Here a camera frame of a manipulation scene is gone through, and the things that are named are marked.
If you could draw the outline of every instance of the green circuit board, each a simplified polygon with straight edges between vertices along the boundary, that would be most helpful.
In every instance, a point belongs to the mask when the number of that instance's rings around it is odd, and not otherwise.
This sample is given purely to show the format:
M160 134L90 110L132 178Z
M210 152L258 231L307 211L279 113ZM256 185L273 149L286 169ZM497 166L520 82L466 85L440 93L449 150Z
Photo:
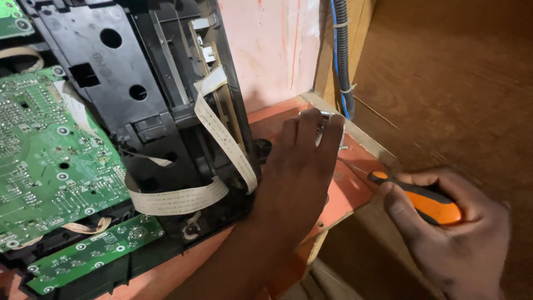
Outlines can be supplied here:
M155 217L138 215L28 266L28 285L44 295L165 235Z
M15 0L0 0L0 40L34 32L33 26Z
M0 78L0 252L129 198L124 166L88 117L82 130L54 86L61 67Z

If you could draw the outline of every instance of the circular hole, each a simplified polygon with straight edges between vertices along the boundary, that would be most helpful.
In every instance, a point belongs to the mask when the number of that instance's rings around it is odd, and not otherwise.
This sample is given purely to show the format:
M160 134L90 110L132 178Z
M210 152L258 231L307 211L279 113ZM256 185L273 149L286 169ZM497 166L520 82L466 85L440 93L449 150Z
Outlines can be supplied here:
M122 45L122 37L113 29L106 28L100 33L100 40L107 47L117 49Z
M130 96L137 101L142 101L146 99L148 92L143 86L136 84L130 88Z

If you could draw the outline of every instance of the screwdriver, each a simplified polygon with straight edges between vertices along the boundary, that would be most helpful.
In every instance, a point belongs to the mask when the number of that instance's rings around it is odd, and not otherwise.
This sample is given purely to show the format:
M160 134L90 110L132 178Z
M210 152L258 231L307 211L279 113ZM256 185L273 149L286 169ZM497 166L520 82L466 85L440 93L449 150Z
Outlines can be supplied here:
M365 173L367 179L377 185L390 181L399 185L409 197L418 214L431 225L454 225L461 221L459 207L446 196L430 191L423 186L403 183L380 171L365 172L355 165L342 162Z

